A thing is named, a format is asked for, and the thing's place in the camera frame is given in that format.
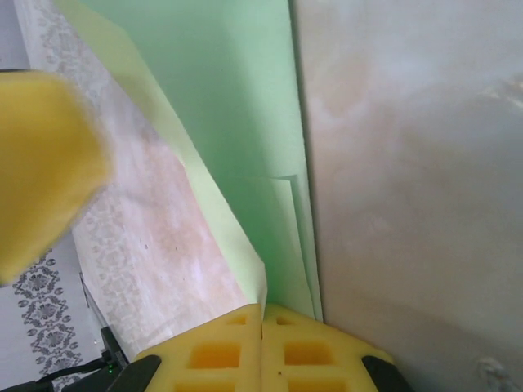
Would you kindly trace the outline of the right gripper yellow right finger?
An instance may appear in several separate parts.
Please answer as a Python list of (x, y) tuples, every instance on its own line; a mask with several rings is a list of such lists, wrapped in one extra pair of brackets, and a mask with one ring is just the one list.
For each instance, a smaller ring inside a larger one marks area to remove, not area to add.
[(392, 357), (335, 327), (269, 304), (261, 339), (261, 389), (411, 391)]

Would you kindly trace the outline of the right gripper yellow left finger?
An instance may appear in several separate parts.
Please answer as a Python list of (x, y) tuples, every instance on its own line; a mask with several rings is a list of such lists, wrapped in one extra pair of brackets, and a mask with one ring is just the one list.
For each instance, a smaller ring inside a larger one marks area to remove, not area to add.
[(262, 310), (245, 305), (140, 352), (109, 391), (260, 391)]

